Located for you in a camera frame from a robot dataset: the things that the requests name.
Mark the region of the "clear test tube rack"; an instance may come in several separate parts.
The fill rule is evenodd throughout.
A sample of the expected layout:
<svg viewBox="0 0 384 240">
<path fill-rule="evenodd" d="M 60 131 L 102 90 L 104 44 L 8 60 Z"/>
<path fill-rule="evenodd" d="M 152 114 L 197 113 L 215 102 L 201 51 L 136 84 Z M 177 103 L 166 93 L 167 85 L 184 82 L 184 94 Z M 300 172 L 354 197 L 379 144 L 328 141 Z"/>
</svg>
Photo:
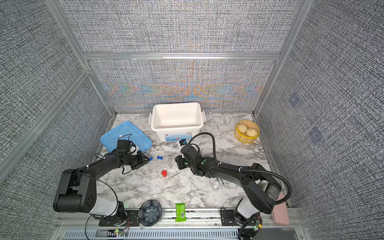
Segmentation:
<svg viewBox="0 0 384 240">
<path fill-rule="evenodd" d="M 154 165 L 155 167 L 157 168 L 162 168 L 164 169 L 166 167 L 166 164 L 165 164 L 165 161 L 164 159 L 163 160 L 158 160 L 157 157 L 152 157 L 153 158 L 153 161 L 150 161 L 152 163 L 152 165 Z"/>
</svg>

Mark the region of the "small clear glass dish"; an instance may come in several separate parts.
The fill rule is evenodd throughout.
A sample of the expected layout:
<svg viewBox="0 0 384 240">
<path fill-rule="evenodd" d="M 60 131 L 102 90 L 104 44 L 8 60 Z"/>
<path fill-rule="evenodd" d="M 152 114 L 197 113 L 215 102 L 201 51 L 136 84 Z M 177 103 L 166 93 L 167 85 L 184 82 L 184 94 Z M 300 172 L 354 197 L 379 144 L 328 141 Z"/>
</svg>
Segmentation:
<svg viewBox="0 0 384 240">
<path fill-rule="evenodd" d="M 221 192 L 220 182 L 218 179 L 213 179 L 212 181 L 212 189 L 215 192 Z"/>
</svg>

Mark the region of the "white plastic storage bin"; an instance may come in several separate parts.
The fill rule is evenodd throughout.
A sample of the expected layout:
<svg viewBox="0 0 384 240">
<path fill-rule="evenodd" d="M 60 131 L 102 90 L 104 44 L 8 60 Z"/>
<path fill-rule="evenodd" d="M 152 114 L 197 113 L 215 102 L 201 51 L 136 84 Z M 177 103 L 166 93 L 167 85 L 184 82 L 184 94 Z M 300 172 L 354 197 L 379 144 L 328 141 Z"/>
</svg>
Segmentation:
<svg viewBox="0 0 384 240">
<path fill-rule="evenodd" d="M 191 140 L 205 122 L 205 111 L 197 102 L 155 105 L 149 116 L 151 129 L 161 142 Z"/>
</svg>

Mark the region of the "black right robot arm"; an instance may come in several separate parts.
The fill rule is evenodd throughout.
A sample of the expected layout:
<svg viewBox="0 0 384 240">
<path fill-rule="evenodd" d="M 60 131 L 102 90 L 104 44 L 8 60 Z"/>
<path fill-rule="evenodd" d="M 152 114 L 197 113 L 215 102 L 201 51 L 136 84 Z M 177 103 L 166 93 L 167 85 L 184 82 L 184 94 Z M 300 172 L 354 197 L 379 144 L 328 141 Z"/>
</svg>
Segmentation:
<svg viewBox="0 0 384 240">
<path fill-rule="evenodd" d="M 271 214 L 276 205 L 289 197 L 280 199 L 282 186 L 276 179 L 283 181 L 284 178 L 260 164 L 241 167 L 219 162 L 213 157 L 203 157 L 193 144 L 184 145 L 175 162 L 179 170 L 189 168 L 195 176 L 222 179 L 241 186 L 247 197 L 238 203 L 232 214 L 240 225 L 250 222 L 258 213 Z"/>
</svg>

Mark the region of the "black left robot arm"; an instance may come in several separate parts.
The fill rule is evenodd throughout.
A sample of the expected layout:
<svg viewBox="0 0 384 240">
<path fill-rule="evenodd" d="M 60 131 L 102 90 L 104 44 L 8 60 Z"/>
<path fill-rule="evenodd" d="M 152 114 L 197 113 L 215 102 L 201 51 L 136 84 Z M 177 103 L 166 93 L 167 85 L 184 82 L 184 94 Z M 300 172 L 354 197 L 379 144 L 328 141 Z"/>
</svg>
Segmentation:
<svg viewBox="0 0 384 240">
<path fill-rule="evenodd" d="M 98 199 L 97 182 L 110 187 L 100 178 L 114 169 L 130 166 L 132 170 L 150 162 L 141 151 L 137 154 L 125 152 L 108 153 L 102 160 L 78 169 L 65 170 L 59 182 L 53 209 L 56 212 L 88 213 L 115 226 L 125 223 L 127 214 L 124 204 L 116 199 L 106 203 Z"/>
</svg>

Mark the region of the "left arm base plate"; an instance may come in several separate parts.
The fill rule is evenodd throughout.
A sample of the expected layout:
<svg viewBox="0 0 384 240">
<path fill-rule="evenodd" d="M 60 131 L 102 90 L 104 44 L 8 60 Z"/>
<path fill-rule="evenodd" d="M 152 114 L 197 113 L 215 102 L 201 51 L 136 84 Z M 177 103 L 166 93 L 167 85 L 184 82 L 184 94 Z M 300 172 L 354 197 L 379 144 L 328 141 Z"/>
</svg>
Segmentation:
<svg viewBox="0 0 384 240">
<path fill-rule="evenodd" d="M 125 210 L 124 216 L 111 216 L 102 218 L 99 221 L 99 227 L 138 227 L 140 220 L 138 218 L 138 210 Z"/>
</svg>

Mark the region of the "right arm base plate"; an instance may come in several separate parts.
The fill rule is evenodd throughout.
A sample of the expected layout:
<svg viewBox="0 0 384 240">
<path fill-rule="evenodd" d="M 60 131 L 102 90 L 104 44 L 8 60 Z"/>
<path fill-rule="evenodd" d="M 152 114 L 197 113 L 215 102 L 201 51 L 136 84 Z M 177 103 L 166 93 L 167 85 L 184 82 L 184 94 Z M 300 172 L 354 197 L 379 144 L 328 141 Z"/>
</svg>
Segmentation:
<svg viewBox="0 0 384 240">
<path fill-rule="evenodd" d="M 225 227 L 243 226 L 246 223 L 246 219 L 244 219 L 235 210 L 227 210 L 225 208 L 221 208 L 220 216 L 221 216 L 222 226 L 225 226 Z"/>
</svg>

